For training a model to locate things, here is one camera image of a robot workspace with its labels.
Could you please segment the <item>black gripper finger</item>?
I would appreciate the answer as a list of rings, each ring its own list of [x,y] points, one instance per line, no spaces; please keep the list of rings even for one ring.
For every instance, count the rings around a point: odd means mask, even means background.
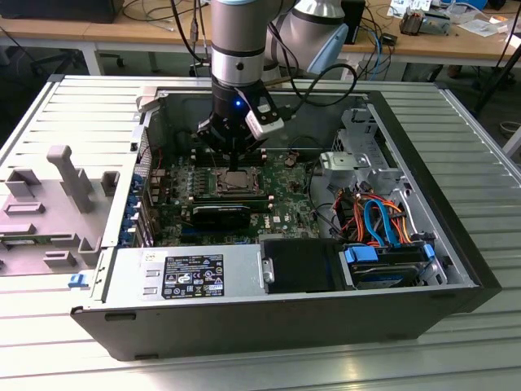
[[[221,116],[210,116],[200,121],[197,136],[214,152],[221,153],[228,160],[229,169],[236,169],[234,138],[227,120]]]
[[[248,153],[254,152],[260,147],[266,138],[255,139],[252,134],[238,134],[234,137],[234,168],[239,167],[239,162]]]

